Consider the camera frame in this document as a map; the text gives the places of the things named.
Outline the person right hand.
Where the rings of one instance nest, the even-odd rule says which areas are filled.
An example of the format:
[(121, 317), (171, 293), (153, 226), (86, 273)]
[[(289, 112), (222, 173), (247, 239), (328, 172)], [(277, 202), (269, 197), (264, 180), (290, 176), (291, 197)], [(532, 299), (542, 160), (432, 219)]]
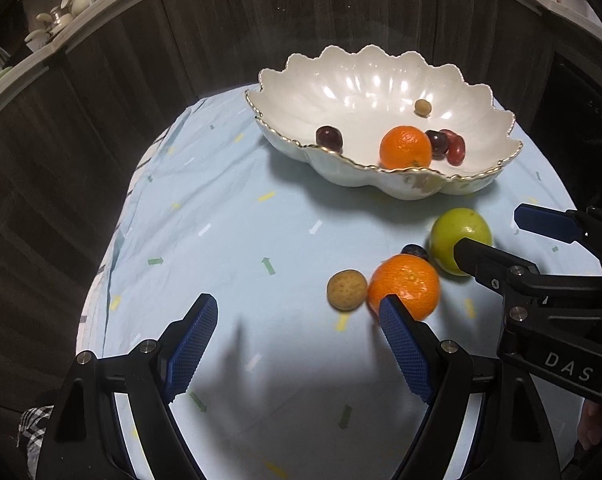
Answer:
[(577, 436), (582, 448), (587, 451), (602, 440), (602, 406), (590, 400), (582, 404)]

